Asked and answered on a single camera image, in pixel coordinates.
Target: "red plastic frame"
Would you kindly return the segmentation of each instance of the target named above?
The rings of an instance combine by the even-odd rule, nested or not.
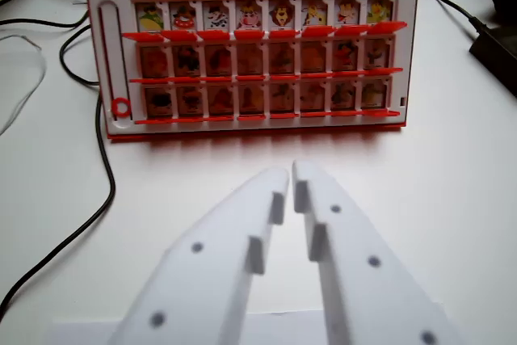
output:
[[[125,104],[125,112],[119,111],[119,104]],[[131,102],[124,97],[117,97],[111,101],[111,112],[117,117],[128,117],[131,115]]]

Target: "cartoon character tile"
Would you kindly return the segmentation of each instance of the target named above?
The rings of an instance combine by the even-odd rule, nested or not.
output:
[[[361,108],[384,108],[386,106],[386,91],[387,87],[382,80],[364,81]]]
[[[269,29],[272,31],[294,29],[294,6],[289,0],[269,1]]]
[[[304,26],[326,25],[326,3],[322,0],[302,0],[301,17]]]
[[[164,78],[168,76],[167,55],[162,48],[148,46],[140,48],[143,78]]]
[[[179,116],[202,116],[203,95],[195,86],[179,86],[177,88]]]
[[[159,32],[163,30],[163,13],[155,2],[136,3],[138,31]]]
[[[148,118],[172,117],[172,98],[169,87],[145,88],[144,96]]]
[[[241,115],[264,113],[264,91],[259,84],[239,86],[239,112]]]
[[[200,55],[191,44],[173,46],[172,53],[176,77],[200,76]]]
[[[263,73],[263,53],[256,44],[237,46],[237,73],[239,75]]]
[[[271,113],[294,112],[294,90],[288,83],[271,84],[269,95]]]
[[[262,30],[262,7],[255,0],[237,1],[235,7],[238,30]]]
[[[203,20],[205,30],[229,30],[229,11],[223,2],[203,2]]]
[[[301,72],[325,72],[326,49],[320,41],[301,43]]]
[[[355,86],[350,81],[334,82],[330,89],[330,110],[348,111],[355,108]]]
[[[195,8],[189,2],[170,2],[169,11],[172,30],[195,30]]]
[[[233,115],[233,92],[229,86],[208,87],[208,111],[211,116]]]
[[[325,109],[325,87],[320,82],[300,84],[300,111],[314,112]]]
[[[386,40],[364,41],[364,68],[386,68],[389,63],[389,45]]]
[[[391,20],[393,3],[390,0],[368,0],[366,23],[379,23]]]
[[[357,46],[353,40],[335,40],[332,44],[332,70],[334,72],[357,69]]]
[[[223,44],[205,46],[207,75],[229,76],[232,73],[232,60],[230,51]]]
[[[294,73],[294,48],[288,42],[269,44],[269,73]]]
[[[336,27],[344,24],[359,24],[360,4],[356,0],[335,0],[334,9]]]

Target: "white plastic board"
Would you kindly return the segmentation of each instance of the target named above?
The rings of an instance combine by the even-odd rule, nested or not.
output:
[[[277,12],[275,7],[280,0],[88,1],[111,138],[153,133],[405,125],[416,0],[382,0],[380,11],[378,0],[351,0],[358,8],[347,24],[358,23],[366,30],[347,30],[340,35],[338,30],[343,22],[339,17],[349,12],[340,8],[343,0],[284,0],[292,7],[292,19],[285,27],[294,34],[287,38],[274,36],[285,29],[272,21],[271,12]],[[248,2],[254,7],[252,20],[257,15],[262,20],[243,27]],[[190,16],[182,16],[189,8]],[[219,16],[214,16],[218,9],[223,10],[223,23]],[[406,25],[393,32],[375,29],[378,23],[386,21]],[[168,35],[177,32],[176,23],[182,23],[183,32],[189,31],[192,36],[179,39],[177,35]],[[195,27],[185,27],[189,23],[195,23]],[[306,34],[309,27],[328,28],[328,32],[322,35],[320,30],[318,35],[311,36]],[[259,38],[238,35],[246,29],[257,32]],[[223,35],[208,38],[205,33],[214,30]],[[159,41],[144,42],[142,36]],[[382,45],[373,44],[375,40]],[[343,41],[355,46],[345,48],[345,55],[350,56],[346,53],[350,50],[357,58],[350,68],[336,69],[336,63],[341,61],[339,50],[345,46],[337,47]],[[321,50],[307,46],[314,42]],[[242,60],[248,58],[240,49],[244,44],[256,45],[258,53],[262,53],[262,65],[256,73],[259,78],[251,81],[249,76],[255,72],[243,74],[239,69]],[[276,44],[285,44],[292,50],[292,57],[287,59],[290,66],[279,68],[286,57],[283,54],[280,58]],[[216,53],[220,55],[214,46],[225,51],[228,68],[224,72],[212,69]],[[185,62],[178,55],[181,50],[196,56],[197,65],[189,68],[191,73],[187,75]],[[306,65],[307,61],[316,65]],[[253,87],[262,96],[258,112],[251,110],[254,114],[250,114],[246,110],[250,105],[243,87]],[[280,113],[279,95],[285,100],[280,102],[285,108]],[[161,104],[160,109],[154,109],[155,102]]]

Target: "white desk surface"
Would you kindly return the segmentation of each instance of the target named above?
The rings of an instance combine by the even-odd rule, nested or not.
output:
[[[0,19],[78,20],[86,7],[72,1],[18,0],[0,8]],[[493,12],[491,0],[453,1],[485,21]],[[43,47],[48,72],[0,137],[2,297],[108,192],[95,142],[97,96],[59,66],[58,50],[71,33],[0,27],[0,36],[12,32]],[[334,174],[467,343],[515,343],[517,99],[469,54],[474,33],[455,11],[418,0],[410,109],[401,131],[108,141],[113,206],[16,298],[0,343],[39,344],[53,321],[122,317],[171,242],[251,175],[290,168],[294,158],[312,158]],[[21,41],[0,43],[0,121],[37,77],[34,56]],[[89,40],[67,61],[95,79]],[[289,205],[249,310],[321,306],[303,219]]]

